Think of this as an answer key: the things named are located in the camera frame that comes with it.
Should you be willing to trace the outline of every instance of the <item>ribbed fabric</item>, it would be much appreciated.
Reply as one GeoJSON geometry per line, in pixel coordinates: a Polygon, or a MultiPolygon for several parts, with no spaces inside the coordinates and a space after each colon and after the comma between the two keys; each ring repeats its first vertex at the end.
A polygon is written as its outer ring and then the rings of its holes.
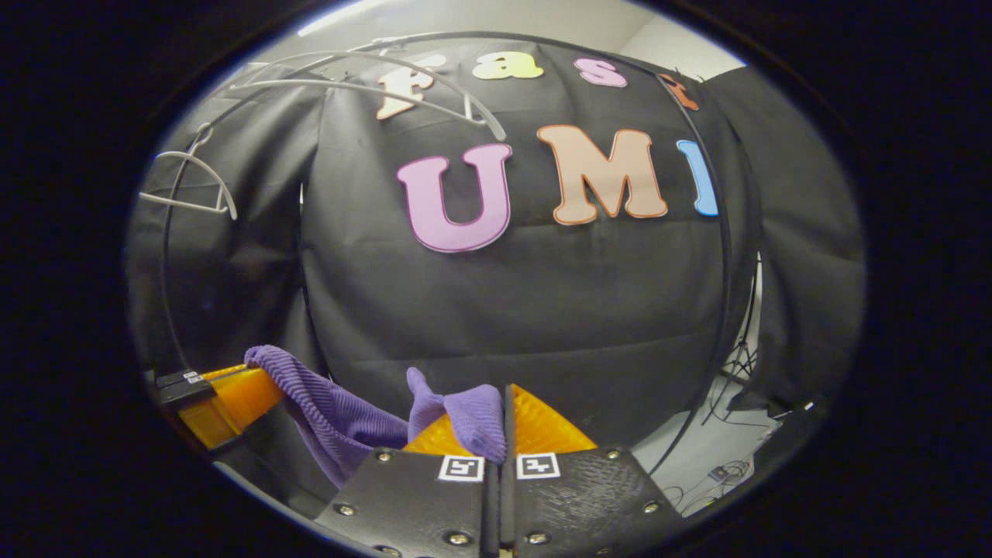
{"type": "Polygon", "coordinates": [[[506,436],[503,432],[503,400],[499,390],[489,384],[461,393],[436,395],[424,374],[407,369],[407,384],[414,393],[410,411],[410,440],[414,440],[445,412],[451,418],[454,437],[472,454],[502,464],[506,459],[506,436]]]}
{"type": "Polygon", "coordinates": [[[339,488],[374,448],[401,449],[407,444],[405,420],[311,372],[282,349],[268,345],[248,349],[245,364],[265,369],[296,403],[291,414],[304,442],[339,488]]]}

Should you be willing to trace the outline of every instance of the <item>screw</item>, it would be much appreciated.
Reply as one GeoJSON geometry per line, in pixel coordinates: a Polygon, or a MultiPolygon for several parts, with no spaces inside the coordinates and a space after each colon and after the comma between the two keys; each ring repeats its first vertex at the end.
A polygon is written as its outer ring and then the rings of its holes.
{"type": "Polygon", "coordinates": [[[468,538],[468,535],[466,535],[464,533],[451,533],[451,534],[447,535],[447,542],[449,542],[449,543],[451,543],[451,544],[453,544],[455,546],[464,546],[464,545],[468,544],[468,542],[470,540],[471,539],[468,538]]]}
{"type": "Polygon", "coordinates": [[[531,533],[527,535],[527,542],[531,544],[545,544],[550,539],[551,538],[548,536],[547,533],[542,533],[542,532],[531,533]]]}
{"type": "Polygon", "coordinates": [[[390,556],[403,556],[403,553],[391,546],[377,546],[375,549],[383,554],[389,554],[390,556]]]}

